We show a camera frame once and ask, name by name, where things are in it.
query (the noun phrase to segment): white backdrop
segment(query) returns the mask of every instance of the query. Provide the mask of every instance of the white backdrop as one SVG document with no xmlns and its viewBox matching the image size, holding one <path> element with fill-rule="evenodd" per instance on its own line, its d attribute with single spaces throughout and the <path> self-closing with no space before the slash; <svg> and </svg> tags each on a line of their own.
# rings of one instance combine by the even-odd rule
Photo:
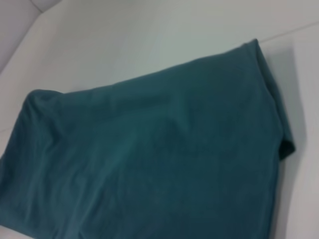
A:
<svg viewBox="0 0 319 239">
<path fill-rule="evenodd" d="M 41 12 L 47 11 L 49 8 L 53 7 L 61 0 L 30 0 L 33 4 L 40 9 Z"/>
<path fill-rule="evenodd" d="M 2 148 L 33 89 L 108 85 L 256 37 L 297 144 L 282 165 L 273 237 L 318 239 L 318 12 L 317 0 L 63 0 L 38 18 L 0 75 Z"/>
<path fill-rule="evenodd" d="M 30 0 L 0 0 L 0 72 L 39 14 Z"/>
</svg>

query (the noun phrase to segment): white surface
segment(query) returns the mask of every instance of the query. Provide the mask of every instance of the white surface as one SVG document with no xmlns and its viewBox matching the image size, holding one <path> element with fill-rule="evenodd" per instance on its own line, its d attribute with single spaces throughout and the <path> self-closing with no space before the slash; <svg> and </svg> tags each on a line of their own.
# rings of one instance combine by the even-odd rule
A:
<svg viewBox="0 0 319 239">
<path fill-rule="evenodd" d="M 39 14 L 30 0 L 0 0 L 0 73 Z"/>
<path fill-rule="evenodd" d="M 1 239 L 30 239 L 29 237 L 0 226 Z"/>
<path fill-rule="evenodd" d="M 33 89 L 107 85 L 257 37 L 297 144 L 283 165 L 274 237 L 318 239 L 318 12 L 317 0 L 63 0 L 38 18 L 0 76 L 0 130 Z"/>
<path fill-rule="evenodd" d="M 47 11 L 49 8 L 53 7 L 61 0 L 30 0 L 40 9 L 42 12 Z"/>
</svg>

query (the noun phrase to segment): white wall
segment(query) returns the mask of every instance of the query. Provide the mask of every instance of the white wall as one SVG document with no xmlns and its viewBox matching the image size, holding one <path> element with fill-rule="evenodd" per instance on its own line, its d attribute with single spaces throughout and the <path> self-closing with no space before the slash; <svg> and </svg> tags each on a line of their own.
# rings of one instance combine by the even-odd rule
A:
<svg viewBox="0 0 319 239">
<path fill-rule="evenodd" d="M 39 14 L 30 0 L 0 0 L 0 72 Z"/>
</svg>

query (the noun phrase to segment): folded t-shirt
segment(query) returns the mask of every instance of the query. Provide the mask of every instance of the folded t-shirt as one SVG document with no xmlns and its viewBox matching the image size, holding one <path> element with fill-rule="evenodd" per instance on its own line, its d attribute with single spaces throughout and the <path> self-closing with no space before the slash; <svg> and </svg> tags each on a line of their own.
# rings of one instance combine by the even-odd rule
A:
<svg viewBox="0 0 319 239">
<path fill-rule="evenodd" d="M 266 239 L 294 151 L 257 40 L 111 86 L 31 92 L 0 224 L 37 239 Z"/>
</svg>

